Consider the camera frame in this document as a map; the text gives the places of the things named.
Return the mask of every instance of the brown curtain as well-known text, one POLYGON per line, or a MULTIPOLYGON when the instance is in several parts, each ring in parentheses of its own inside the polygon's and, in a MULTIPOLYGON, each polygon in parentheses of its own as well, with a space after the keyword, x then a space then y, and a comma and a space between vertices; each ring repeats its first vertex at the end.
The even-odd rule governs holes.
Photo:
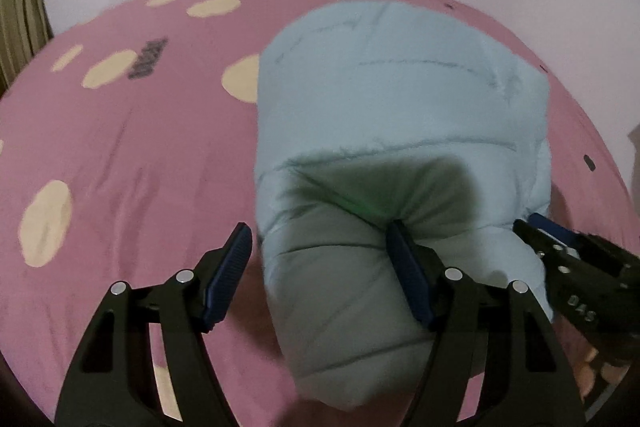
POLYGON ((0 0, 0 96, 52 38, 43 0, 0 0))

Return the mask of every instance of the silver screw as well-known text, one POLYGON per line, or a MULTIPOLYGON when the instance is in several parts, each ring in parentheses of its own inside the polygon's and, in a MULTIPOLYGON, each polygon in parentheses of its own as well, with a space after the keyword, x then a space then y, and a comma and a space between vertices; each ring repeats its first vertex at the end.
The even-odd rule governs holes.
POLYGON ((191 279, 193 279, 193 271, 191 270, 180 270, 176 275, 175 275, 175 280, 177 280, 177 282, 189 282, 191 279))
POLYGON ((118 281, 118 282, 114 282, 111 285, 111 293, 113 293, 114 295, 120 295, 126 289, 127 289, 127 283, 126 282, 118 281))
POLYGON ((462 272, 458 268, 447 268, 444 270, 444 277, 450 281, 459 281, 462 279, 462 272))
POLYGON ((526 293, 529 291, 529 286, 527 286, 527 283, 524 281, 514 281, 513 289, 518 293, 526 293))

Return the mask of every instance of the pink polka dot fabric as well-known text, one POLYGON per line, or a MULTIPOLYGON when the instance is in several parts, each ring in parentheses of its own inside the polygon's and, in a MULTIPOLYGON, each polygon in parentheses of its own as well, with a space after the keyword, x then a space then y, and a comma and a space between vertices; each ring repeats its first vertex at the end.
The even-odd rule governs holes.
MULTIPOLYGON (((221 245, 236 222, 253 226, 258 56, 288 23, 335 1, 127 2, 57 36, 1 100, 0 349, 49 416, 112 282, 161 283, 221 245)), ((451 14, 546 71, 508 29, 469 6, 399 1, 451 14)), ((554 217, 638 253, 640 223, 609 152, 548 78, 554 217)), ((575 335, 559 330, 577 357, 575 335)), ((206 345, 245 427, 397 425, 410 399, 382 397, 343 413, 297 397, 257 255, 206 345)), ((479 386, 472 381, 463 416, 479 386)))

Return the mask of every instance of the light blue folded blanket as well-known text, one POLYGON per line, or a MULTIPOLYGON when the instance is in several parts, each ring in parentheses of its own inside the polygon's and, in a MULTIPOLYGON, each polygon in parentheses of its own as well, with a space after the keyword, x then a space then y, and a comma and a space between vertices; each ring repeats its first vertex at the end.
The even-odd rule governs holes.
POLYGON ((446 266, 521 279, 511 232, 546 213, 544 74, 458 20, 399 2, 315 10, 260 58, 257 223, 276 333, 300 393, 350 409, 415 388, 432 338, 385 253, 402 219, 446 266))

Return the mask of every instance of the striped curtain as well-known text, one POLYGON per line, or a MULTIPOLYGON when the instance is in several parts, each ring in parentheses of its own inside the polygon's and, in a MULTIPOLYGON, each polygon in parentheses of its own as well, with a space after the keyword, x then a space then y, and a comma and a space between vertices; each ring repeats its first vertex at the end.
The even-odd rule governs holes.
POLYGON ((52 38, 43 0, 0 0, 0 96, 52 38))

